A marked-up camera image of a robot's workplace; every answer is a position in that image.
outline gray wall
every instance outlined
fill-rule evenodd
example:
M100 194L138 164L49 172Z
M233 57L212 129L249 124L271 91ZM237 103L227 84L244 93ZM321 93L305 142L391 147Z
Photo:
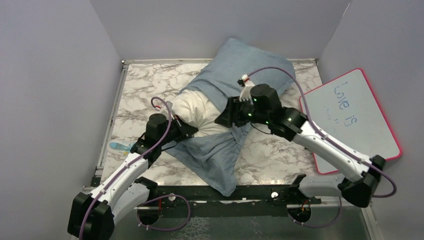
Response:
M69 239L120 72L88 0L0 1L1 239Z
M91 0L125 60L213 58L229 37L318 58L350 0Z
M353 0L318 62L329 81L363 68L403 147L385 171L398 193L374 199L385 240L423 239L424 1ZM379 193L390 191L383 180Z

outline white cloth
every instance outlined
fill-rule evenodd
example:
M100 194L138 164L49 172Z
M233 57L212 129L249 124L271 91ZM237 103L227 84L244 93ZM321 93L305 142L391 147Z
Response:
M204 137L229 131L228 128L214 122L221 113L201 91L184 90L170 102L176 115L186 124L198 129L194 137Z

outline marble surface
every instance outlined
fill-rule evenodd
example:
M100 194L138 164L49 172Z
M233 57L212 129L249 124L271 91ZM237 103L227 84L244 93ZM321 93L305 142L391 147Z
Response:
M207 63L130 64L112 129L112 139L136 141L146 122L156 113L150 99L172 100ZM322 84L314 61L293 62L296 78L304 91ZM280 97L283 106L299 109L300 92L293 83ZM257 126L264 132L265 126ZM107 153L102 181L109 177L125 157ZM313 155L302 146L263 134L255 129L247 136L235 165L237 184L290 184L298 174L318 175ZM207 185L176 158L163 152L143 176L159 185Z

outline purple cable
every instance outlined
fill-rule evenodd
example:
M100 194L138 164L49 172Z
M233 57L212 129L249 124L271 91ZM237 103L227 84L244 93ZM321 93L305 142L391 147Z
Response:
M150 226L150 225L145 225L145 224L142 223L142 221L140 220L140 216L137 214L137 220L138 220L138 223L139 223L138 226L139 227L143 226L143 227L146 227L147 229L153 229L153 230L158 230L158 231L163 231L163 232L172 232L172 231L175 231L175 230L178 230L178 229L184 227L190 221L190 216L192 214L192 211L190 209L189 201L186 198L184 198L183 196L175 195L175 194L163 195L163 196L156 197L152 200L148 200L148 201L144 202L143 204L149 204L149 203L152 203L152 202L157 201L159 199L164 199L164 198L168 198L168 197L181 198L187 204L187 208L188 208L187 218L185 219L185 221L181 225L179 225L177 227L173 227L173 228L159 228L159 227L154 227L154 226Z
M342 215L342 199L339 197L338 198L338 201L340 203L340 208L338 209L337 216L331 222L326 223L326 224L322 224L322 225L309 225L309 224L306 224L306 223L303 223L303 222L296 221L290 214L289 214L289 216L290 216L291 219L293 219L293 222L294 223L297 223L299 225L302 225L303 227L312 228L312 229L325 228L325 227L328 227L328 226L333 225L334 223L336 223L337 220L339 220L340 216Z
M167 136L170 128L171 128L171 121L172 121L172 116L171 116L171 109L170 107L167 105L167 103L165 102L165 100L163 100L162 98L158 97L158 96L154 96L151 98L151 105L153 107L155 107L155 105L153 104L153 100L159 100L161 101L165 107L166 110L168 111L168 126L166 127L165 133L163 133L163 136L159 139L159 141L157 141L151 148L149 148L147 151L143 152L143 154L141 154L140 156L134 158L134 160L130 161L128 163L128 166L131 166L133 163L137 162L139 159L141 159L142 157L144 157L146 154L148 154L150 151L152 151L154 148L156 148L159 144L161 144L161 142L165 139L165 137ZM104 190L106 191L114 182L115 180L125 171L127 170L126 167L121 168L121 170L118 171L118 173L113 176L113 178L104 186ZM103 195L102 192L99 192L98 195L94 198L94 200L91 202L91 204L88 206L87 211L85 212L84 218L82 219L81 222L81 228L79 229L79 239L83 240L83 233L84 233L84 225L87 222L87 219L89 218L90 212L94 206L94 204L97 202L97 200Z
M300 95L302 97L302 100L303 100L303 103L304 103L304 106L305 106L305 110L306 110L306 117L307 117L310 125L312 126L312 128L315 130L315 132L317 132L321 137L326 138L327 141L329 141L334 147L336 147L337 149L339 149L340 151L342 151L344 154L346 154L349 157L355 159L359 164L364 164L367 167L373 169L374 171L376 171L377 173L379 173L380 175L382 175L383 177L385 177L391 183L391 185L393 186L393 191L391 193L384 194L384 195L373 195L374 198L388 198L388 197L391 197L391 196L393 196L393 195L396 194L396 192L398 191L398 187L396 186L395 181L393 181L393 179L391 177L389 177L387 174L385 174L383 171L381 171L380 169L378 169L374 165L372 165L372 164L370 164L368 162L362 161L360 157L355 156L353 153L349 152L344 147L342 147L339 144L337 144L337 142L333 141L331 138L326 137L325 134L322 133L318 129L318 127L315 125L315 123L311 119L311 114L309 112L308 104L306 103L305 94L304 94L304 91L302 90L301 85L298 83L298 81L289 72L287 72L286 70L284 70L282 68L276 67L276 66L266 66L266 67L259 68L259 69L255 70L255 71L249 73L247 76L250 78L250 76L252 76L253 74L255 74L257 72L260 72L262 70L265 70L265 69L276 69L276 70L280 70L280 71L284 72L285 74L287 74L294 81L294 83L297 85L297 88L299 88Z

